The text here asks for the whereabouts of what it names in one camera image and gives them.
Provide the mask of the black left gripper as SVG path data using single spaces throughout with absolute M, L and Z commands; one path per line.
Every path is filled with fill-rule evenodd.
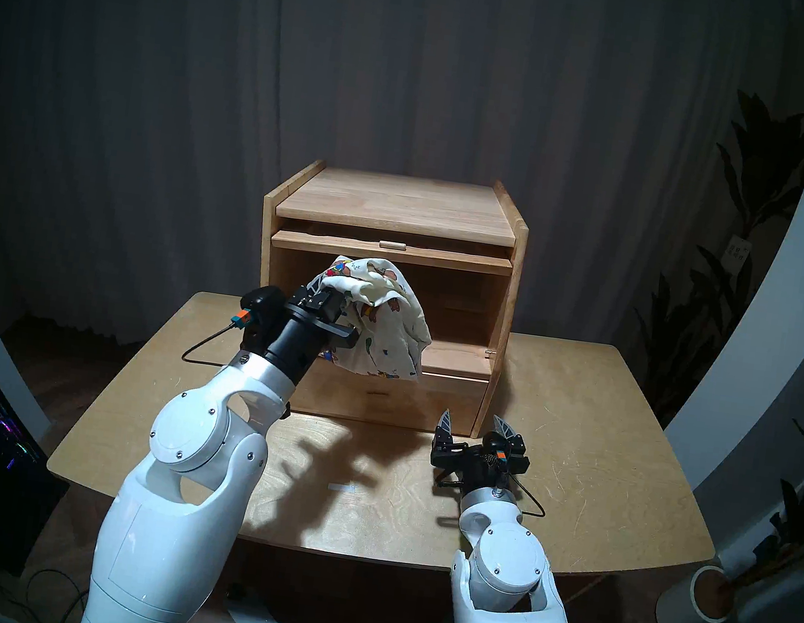
M 278 287 L 275 319 L 268 331 L 263 357 L 295 386 L 327 348 L 352 349 L 359 340 L 353 325 L 339 324 L 345 294 L 318 275 L 306 287 L 287 296 Z

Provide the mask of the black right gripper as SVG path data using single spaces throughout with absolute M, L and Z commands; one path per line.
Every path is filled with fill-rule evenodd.
M 508 490 L 511 475 L 523 475 L 530 466 L 523 437 L 499 415 L 492 430 L 505 447 L 454 443 L 450 410 L 441 414 L 435 428 L 431 464 L 439 469 L 436 488 L 456 488 L 462 496 L 478 489 Z

